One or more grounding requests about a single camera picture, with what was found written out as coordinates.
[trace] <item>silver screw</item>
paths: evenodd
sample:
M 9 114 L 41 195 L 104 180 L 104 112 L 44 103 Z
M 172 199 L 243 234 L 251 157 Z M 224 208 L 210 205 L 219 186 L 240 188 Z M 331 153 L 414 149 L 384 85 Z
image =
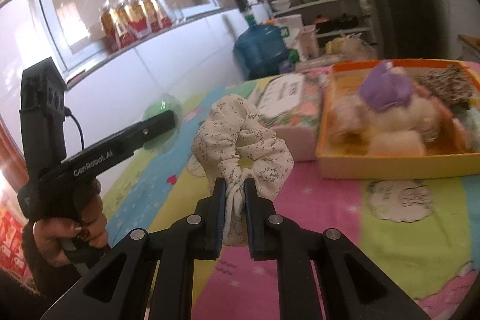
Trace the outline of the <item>silver screw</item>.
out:
M 330 240 L 337 240 L 340 238 L 340 236 L 342 236 L 340 231 L 335 228 L 327 229 L 326 235 L 327 235 L 327 238 L 329 238 Z
M 188 224 L 192 224 L 193 226 L 196 224 L 199 224 L 200 221 L 202 221 L 202 217 L 200 217 L 197 214 L 191 214 L 190 216 L 187 217 Z
M 270 217 L 268 217 L 268 222 L 271 224 L 281 224 L 283 222 L 283 217 L 279 214 L 272 214 Z
M 145 231 L 143 229 L 135 229 L 134 231 L 132 231 L 130 233 L 130 237 L 133 239 L 133 240 L 140 240 L 140 239 L 143 239 L 143 237 L 145 236 Z

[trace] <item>blue water bottle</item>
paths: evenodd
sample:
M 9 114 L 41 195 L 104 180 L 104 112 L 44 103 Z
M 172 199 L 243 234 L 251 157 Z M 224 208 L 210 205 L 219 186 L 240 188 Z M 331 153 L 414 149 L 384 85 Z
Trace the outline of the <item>blue water bottle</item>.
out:
M 246 79 L 278 75 L 279 66 L 289 58 L 280 29 L 265 24 L 257 25 L 247 0 L 235 0 L 248 23 L 248 29 L 235 42 L 233 52 Z

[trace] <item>purple scrunchie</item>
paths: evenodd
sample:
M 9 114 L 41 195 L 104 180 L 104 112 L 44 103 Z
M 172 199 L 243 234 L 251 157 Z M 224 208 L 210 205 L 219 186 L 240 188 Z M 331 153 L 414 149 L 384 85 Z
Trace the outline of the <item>purple scrunchie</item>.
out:
M 393 74 L 387 60 L 383 60 L 363 81 L 358 94 L 371 109 L 386 112 L 410 104 L 413 84 L 408 76 Z

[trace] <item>human hand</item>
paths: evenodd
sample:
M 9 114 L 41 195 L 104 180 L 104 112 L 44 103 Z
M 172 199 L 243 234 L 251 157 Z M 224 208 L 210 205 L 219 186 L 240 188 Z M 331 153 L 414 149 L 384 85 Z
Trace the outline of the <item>human hand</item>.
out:
M 33 237 L 43 258 L 56 267 L 69 264 L 62 248 L 61 239 L 78 237 L 95 248 L 107 245 L 109 234 L 105 227 L 107 218 L 102 213 L 103 202 L 100 198 L 100 182 L 93 181 L 97 193 L 82 211 L 82 223 L 66 218 L 39 220 L 33 225 Z

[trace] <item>white cloud print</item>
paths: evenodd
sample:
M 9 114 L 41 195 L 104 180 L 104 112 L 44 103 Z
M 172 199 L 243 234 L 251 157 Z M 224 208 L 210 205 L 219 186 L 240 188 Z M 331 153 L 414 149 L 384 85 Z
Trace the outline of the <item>white cloud print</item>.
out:
M 417 181 L 372 182 L 368 191 L 368 205 L 382 220 L 412 223 L 430 216 L 433 211 L 429 188 Z

